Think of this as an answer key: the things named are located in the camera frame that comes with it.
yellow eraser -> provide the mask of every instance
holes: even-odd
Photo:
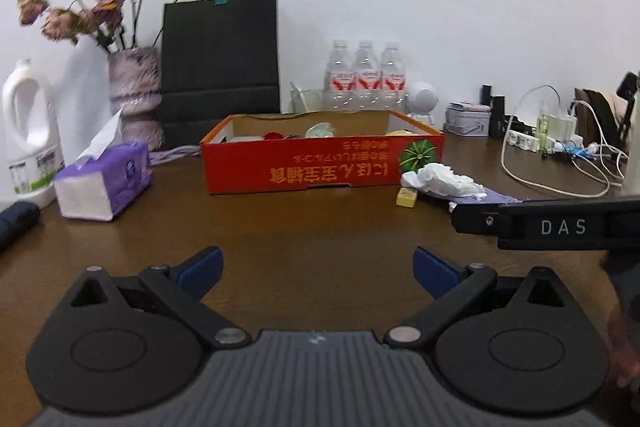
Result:
[[[407,208],[413,208],[415,200],[418,198],[418,191],[415,188],[402,187],[396,196],[397,206],[406,206]]]

black paper bag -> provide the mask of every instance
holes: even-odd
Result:
[[[276,0],[164,6],[164,148],[197,144],[235,113],[280,112]]]

red cardboard box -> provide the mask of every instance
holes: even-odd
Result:
[[[330,122],[333,138],[304,138]],[[407,130],[420,136],[385,136]],[[303,138],[228,142],[278,132]],[[395,111],[228,116],[200,142],[211,194],[307,187],[396,185],[402,172],[440,161],[444,134]]]

textured ceramic vase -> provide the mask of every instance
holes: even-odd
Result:
[[[108,57],[111,110],[122,109],[124,140],[146,141],[150,151],[159,149],[162,128],[154,115],[162,100],[158,52],[134,48]]]

ridged gray surface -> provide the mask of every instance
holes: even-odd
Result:
[[[449,394],[416,353],[372,333],[265,331],[213,355],[171,401],[118,418],[46,409],[31,427],[603,427],[586,411],[553,420],[496,416]]]

